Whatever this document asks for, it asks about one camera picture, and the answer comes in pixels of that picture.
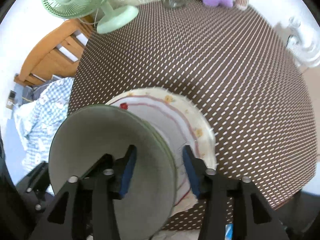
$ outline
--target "stack of plates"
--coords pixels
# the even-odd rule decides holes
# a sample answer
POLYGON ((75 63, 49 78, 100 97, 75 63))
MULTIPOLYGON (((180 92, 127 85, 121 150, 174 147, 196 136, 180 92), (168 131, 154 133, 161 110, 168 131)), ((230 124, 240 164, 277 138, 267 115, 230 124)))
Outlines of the stack of plates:
POLYGON ((49 154, 49 175, 57 193, 71 176, 83 176, 104 154, 122 158, 130 144, 137 162, 129 191, 114 200, 122 240, 148 239, 173 214, 196 203, 182 161, 192 147, 208 168, 216 168, 213 131, 186 98, 161 88, 123 93, 106 105, 82 108, 58 129, 49 154))
POLYGON ((189 144, 197 158, 203 159, 208 168, 216 169, 214 133, 201 112, 187 98, 162 88, 131 90, 114 97, 107 105, 125 109, 147 121, 159 142, 164 147, 168 145, 166 153, 173 156, 177 170, 172 215, 196 204, 182 161, 183 146, 189 144))

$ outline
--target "bedding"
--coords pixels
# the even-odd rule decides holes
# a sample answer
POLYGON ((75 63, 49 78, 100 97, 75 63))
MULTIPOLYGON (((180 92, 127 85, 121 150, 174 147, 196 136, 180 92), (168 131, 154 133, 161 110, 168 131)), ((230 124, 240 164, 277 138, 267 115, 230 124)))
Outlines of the bedding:
POLYGON ((29 102, 36 101, 40 98, 41 93, 52 83, 59 79, 62 79, 62 77, 52 75, 52 78, 46 82, 44 82, 42 85, 39 86, 25 86, 22 91, 22 105, 27 104, 29 102))
POLYGON ((50 83, 38 100, 15 111, 16 128, 26 151, 22 161, 26 171, 48 162, 53 137, 67 117, 73 80, 68 77, 50 83))

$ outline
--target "table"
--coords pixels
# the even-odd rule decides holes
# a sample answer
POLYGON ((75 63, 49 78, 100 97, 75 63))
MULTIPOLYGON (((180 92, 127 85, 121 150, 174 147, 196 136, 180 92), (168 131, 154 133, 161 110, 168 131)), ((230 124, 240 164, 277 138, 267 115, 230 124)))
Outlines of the table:
MULTIPOLYGON (((274 208, 300 190, 315 173, 314 113, 300 71, 263 17, 198 0, 176 10, 161 2, 139 8, 122 29, 93 32, 69 114, 130 89, 164 87, 191 99, 213 127, 218 172, 251 177, 274 208)), ((165 228, 199 229, 204 206, 174 215, 165 228)))

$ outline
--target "red flower pattern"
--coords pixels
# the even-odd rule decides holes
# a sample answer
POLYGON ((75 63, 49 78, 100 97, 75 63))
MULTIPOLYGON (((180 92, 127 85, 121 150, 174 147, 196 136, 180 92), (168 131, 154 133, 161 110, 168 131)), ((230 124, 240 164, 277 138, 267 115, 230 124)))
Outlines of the red flower pattern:
POLYGON ((124 110, 128 110, 128 104, 127 103, 122 103, 120 104, 120 108, 124 110))

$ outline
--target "wooden chair backrest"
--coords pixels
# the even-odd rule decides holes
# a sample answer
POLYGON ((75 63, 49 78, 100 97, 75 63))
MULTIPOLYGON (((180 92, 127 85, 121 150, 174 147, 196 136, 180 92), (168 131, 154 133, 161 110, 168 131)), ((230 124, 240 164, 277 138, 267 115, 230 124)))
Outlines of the wooden chair backrest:
POLYGON ((53 74, 62 77, 74 76, 84 50, 84 45, 75 37, 74 32, 80 31, 89 38, 92 29, 91 25, 81 23, 79 19, 65 21, 32 49, 14 81, 23 86, 30 86, 41 85, 44 80, 50 80, 53 74), (76 56, 78 60, 74 62, 65 56, 57 49, 59 45, 76 56))

